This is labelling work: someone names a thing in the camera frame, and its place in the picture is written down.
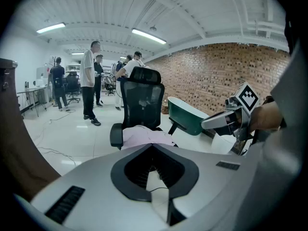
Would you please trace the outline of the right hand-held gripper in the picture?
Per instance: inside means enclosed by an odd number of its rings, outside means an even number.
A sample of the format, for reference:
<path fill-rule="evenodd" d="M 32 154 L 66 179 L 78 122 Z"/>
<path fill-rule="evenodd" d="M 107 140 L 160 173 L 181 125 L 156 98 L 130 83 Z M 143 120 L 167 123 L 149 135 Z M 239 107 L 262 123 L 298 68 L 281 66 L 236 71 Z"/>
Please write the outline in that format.
<path fill-rule="evenodd" d="M 252 111 L 259 104 L 259 97 L 248 82 L 239 86 L 225 101 L 226 110 L 201 121 L 204 130 L 214 130 L 218 135 L 233 135 L 236 142 L 232 151 L 237 155 L 246 152 L 247 141 L 252 139 L 250 120 Z"/>

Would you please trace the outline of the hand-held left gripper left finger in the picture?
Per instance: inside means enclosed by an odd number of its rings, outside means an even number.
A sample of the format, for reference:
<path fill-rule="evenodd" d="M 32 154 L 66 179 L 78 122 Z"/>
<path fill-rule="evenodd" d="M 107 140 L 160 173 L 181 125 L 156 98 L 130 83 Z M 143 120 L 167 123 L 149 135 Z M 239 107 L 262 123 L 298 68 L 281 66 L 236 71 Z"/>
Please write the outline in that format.
<path fill-rule="evenodd" d="M 165 149 L 164 144 L 147 144 L 88 160 L 46 186 L 31 205 L 52 231 L 164 230 L 152 194 L 130 181 L 124 167 L 139 154 Z"/>

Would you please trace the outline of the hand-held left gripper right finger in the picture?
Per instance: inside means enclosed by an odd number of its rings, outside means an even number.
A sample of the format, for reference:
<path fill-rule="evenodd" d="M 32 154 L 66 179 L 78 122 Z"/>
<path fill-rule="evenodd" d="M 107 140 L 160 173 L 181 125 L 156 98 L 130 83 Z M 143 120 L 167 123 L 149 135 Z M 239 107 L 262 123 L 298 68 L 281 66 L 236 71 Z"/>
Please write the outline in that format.
<path fill-rule="evenodd" d="M 166 212 L 156 231 L 236 231 L 240 209 L 252 185 L 259 150 L 245 156 L 208 154 L 155 144 L 154 162 L 168 190 Z"/>

